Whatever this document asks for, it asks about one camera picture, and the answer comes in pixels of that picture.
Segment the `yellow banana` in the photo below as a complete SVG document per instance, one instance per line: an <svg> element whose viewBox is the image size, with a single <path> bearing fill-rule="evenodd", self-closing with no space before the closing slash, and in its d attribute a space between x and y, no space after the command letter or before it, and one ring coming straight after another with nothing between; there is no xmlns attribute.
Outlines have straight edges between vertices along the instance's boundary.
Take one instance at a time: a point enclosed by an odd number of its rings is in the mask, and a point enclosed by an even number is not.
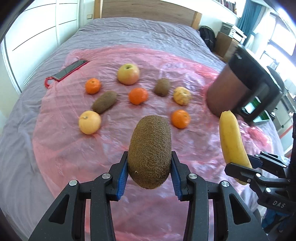
<svg viewBox="0 0 296 241"><path fill-rule="evenodd" d="M237 118L230 110L223 111L220 116L219 136L225 163L234 163L252 169L242 142Z"/></svg>

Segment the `large brown kiwi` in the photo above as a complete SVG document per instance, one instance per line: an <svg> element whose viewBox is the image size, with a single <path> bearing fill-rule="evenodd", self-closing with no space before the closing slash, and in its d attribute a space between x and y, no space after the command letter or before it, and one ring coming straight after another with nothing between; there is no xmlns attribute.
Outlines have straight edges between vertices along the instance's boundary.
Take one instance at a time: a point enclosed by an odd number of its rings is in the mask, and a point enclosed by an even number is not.
<svg viewBox="0 0 296 241"><path fill-rule="evenodd" d="M171 128L158 115L143 117L135 127L127 157L128 172L145 189L161 186L171 170Z"/></svg>

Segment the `pale orange grapefruit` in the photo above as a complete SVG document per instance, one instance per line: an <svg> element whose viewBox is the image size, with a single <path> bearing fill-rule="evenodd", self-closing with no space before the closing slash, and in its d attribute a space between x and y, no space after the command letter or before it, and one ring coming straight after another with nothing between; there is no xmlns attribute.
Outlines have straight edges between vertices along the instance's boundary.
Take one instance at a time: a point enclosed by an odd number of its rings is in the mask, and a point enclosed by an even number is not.
<svg viewBox="0 0 296 241"><path fill-rule="evenodd" d="M82 133L91 135L99 130L101 117L95 111L85 111L80 115L78 125Z"/></svg>

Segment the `elongated brown kiwi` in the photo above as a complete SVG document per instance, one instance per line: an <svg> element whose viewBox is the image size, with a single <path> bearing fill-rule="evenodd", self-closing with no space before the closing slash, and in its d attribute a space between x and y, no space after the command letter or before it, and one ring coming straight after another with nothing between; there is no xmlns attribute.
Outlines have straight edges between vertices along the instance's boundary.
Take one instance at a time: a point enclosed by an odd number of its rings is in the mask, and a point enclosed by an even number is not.
<svg viewBox="0 0 296 241"><path fill-rule="evenodd" d="M107 91L93 102L91 109L98 114L104 113L117 102L117 93L115 91Z"/></svg>

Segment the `peeled-looking yellow mandarin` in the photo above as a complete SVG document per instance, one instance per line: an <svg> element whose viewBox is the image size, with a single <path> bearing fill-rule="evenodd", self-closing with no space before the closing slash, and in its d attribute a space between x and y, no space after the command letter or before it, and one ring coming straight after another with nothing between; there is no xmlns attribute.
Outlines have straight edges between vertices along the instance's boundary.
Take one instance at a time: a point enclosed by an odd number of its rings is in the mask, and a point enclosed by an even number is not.
<svg viewBox="0 0 296 241"><path fill-rule="evenodd" d="M177 87L173 93L173 100L182 106L188 105L192 98L190 90L184 87Z"/></svg>

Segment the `small round kiwi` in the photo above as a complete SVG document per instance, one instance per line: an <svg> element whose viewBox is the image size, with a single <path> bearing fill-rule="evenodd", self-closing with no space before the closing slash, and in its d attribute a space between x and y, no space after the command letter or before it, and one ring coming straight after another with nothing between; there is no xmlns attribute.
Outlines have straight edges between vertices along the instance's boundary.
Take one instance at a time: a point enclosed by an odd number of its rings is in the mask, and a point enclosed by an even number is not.
<svg viewBox="0 0 296 241"><path fill-rule="evenodd" d="M171 82L169 79L159 79L154 87L154 93L158 96L167 96L170 92Z"/></svg>

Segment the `yellow-red apple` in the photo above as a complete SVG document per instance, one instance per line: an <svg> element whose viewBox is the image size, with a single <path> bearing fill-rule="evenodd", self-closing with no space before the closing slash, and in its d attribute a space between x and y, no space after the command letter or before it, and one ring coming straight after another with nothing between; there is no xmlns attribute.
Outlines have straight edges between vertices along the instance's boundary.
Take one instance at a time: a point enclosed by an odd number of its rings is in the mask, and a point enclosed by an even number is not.
<svg viewBox="0 0 296 241"><path fill-rule="evenodd" d="M124 85L133 85L139 80L140 70L132 63L122 65L117 72L117 79Z"/></svg>

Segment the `green fruit tray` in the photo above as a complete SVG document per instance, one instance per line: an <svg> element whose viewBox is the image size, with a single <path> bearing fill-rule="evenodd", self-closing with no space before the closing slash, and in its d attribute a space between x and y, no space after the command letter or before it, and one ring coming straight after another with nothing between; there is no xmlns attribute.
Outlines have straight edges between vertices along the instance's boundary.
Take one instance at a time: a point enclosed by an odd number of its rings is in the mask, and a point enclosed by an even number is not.
<svg viewBox="0 0 296 241"><path fill-rule="evenodd" d="M253 112L258 108L258 106L261 104L260 99L256 96L252 102L249 102L244 107L240 109L240 112L242 113L242 118L244 121L253 126L253 125L259 125L261 123L265 123L267 121L271 120L270 115L266 110L264 110L262 113L260 113L257 117L255 117L253 120L247 120L250 115L253 114Z"/></svg>

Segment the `pink plastic sheet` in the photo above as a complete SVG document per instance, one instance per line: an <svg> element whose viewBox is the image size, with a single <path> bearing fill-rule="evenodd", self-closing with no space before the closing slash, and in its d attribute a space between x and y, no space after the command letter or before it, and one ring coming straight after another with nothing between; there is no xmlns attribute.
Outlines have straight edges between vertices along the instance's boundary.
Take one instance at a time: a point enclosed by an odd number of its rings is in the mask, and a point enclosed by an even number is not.
<svg viewBox="0 0 296 241"><path fill-rule="evenodd" d="M147 115L159 115L170 124L175 110L184 109L191 116L186 129L171 127L172 150L181 162L205 180L228 180L253 211L257 197L249 185L240 185L224 172L224 159L219 140L219 119L205 103L205 92L221 68L214 70L201 60L175 56L168 52L120 45L98 49L71 51L65 66L78 59L89 63L53 83L42 99L33 132L33 150L46 185L57 197L71 179L87 182L107 172L128 150L133 130ZM140 80L133 86L116 79L119 67L134 63L140 68ZM85 92L85 82L98 78L102 89L95 95ZM171 81L170 94L159 97L152 90L160 78ZM173 89L189 89L192 99L187 107L173 101ZM149 99L142 105L128 100L137 87L147 90ZM83 134L78 127L79 116L91 109L95 99L106 91L117 92L117 102L101 115L100 129L93 135ZM179 202L171 177L154 190L139 187L128 178L124 196L112 202L111 210L117 240L182 240L188 203Z"/></svg>

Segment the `black copper electric kettle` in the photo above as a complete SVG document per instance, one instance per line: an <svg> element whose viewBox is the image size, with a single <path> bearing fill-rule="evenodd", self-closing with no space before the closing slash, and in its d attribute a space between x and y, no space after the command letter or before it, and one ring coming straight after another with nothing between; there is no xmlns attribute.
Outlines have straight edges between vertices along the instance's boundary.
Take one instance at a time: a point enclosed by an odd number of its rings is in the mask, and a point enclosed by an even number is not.
<svg viewBox="0 0 296 241"><path fill-rule="evenodd" d="M256 96L261 104L247 119L250 121L264 110L271 113L283 93L267 66L261 65L250 51L240 45L209 86L206 104L217 117L227 110L242 117L240 109L252 102Z"/></svg>

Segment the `grey bed cover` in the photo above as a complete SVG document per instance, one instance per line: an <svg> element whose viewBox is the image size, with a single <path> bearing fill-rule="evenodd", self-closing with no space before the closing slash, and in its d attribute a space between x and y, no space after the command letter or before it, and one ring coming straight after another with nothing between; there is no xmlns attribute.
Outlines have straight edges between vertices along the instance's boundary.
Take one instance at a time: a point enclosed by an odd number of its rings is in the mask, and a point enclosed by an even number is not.
<svg viewBox="0 0 296 241"><path fill-rule="evenodd" d="M33 150L33 132L42 99L57 81L44 81L65 68L67 55L120 45L164 51L221 70L199 34L188 26L133 18L96 19L81 27L36 70L20 95L1 134L1 209L23 239L28 239L55 197L41 175Z"/></svg>

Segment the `grey office chair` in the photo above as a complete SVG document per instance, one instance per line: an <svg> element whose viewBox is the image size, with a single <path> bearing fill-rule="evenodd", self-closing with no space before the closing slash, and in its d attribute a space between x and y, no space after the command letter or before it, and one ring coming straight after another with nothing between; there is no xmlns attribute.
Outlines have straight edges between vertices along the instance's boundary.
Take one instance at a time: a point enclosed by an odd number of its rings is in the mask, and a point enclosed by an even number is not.
<svg viewBox="0 0 296 241"><path fill-rule="evenodd" d="M275 79L275 81L277 82L279 87L281 88L282 93L286 94L287 90L286 90L285 84L283 83L283 80L280 77L280 75L275 70L273 70L270 66L267 66L267 69L270 71L271 75L273 76L273 78Z"/></svg>

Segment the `right teal curtain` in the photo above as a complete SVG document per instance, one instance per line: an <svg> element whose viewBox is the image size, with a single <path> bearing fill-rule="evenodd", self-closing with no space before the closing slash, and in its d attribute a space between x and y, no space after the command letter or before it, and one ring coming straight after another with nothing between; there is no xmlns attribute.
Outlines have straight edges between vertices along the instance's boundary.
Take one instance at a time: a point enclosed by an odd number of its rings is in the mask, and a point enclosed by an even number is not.
<svg viewBox="0 0 296 241"><path fill-rule="evenodd" d="M252 32L262 8L262 5L254 3L250 0L246 0L242 17L238 22L238 28L246 36L248 36Z"/></svg>

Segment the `row of books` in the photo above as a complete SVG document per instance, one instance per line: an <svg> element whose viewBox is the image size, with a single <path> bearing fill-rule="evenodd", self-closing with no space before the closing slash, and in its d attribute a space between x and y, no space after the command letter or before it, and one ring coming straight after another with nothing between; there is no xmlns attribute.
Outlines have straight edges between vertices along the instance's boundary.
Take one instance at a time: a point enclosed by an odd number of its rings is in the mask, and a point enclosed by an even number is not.
<svg viewBox="0 0 296 241"><path fill-rule="evenodd" d="M235 1L227 1L227 0L216 0L220 4L224 5L227 9L232 11L234 14L237 14L237 7Z"/></svg>

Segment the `wooden headboard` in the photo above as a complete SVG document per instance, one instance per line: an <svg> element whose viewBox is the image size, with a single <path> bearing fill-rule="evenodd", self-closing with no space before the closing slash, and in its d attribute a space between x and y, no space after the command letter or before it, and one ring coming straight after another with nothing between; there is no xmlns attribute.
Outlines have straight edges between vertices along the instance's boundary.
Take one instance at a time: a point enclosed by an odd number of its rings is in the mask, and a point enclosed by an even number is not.
<svg viewBox="0 0 296 241"><path fill-rule="evenodd" d="M94 2L94 19L120 17L182 24L197 30L202 14L167 1L121 0Z"/></svg>

